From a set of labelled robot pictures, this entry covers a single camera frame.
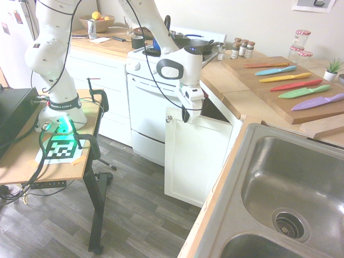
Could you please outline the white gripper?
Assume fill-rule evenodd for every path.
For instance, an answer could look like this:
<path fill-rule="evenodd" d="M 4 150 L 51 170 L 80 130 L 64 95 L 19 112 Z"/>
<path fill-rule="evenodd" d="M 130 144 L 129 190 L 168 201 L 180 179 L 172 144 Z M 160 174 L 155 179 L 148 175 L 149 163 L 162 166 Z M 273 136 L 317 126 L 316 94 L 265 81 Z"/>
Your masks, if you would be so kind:
<path fill-rule="evenodd" d="M 187 123 L 190 117 L 200 116 L 205 98 L 200 84 L 186 85 L 179 83 L 176 87 L 176 96 L 182 103 L 182 120 Z"/>

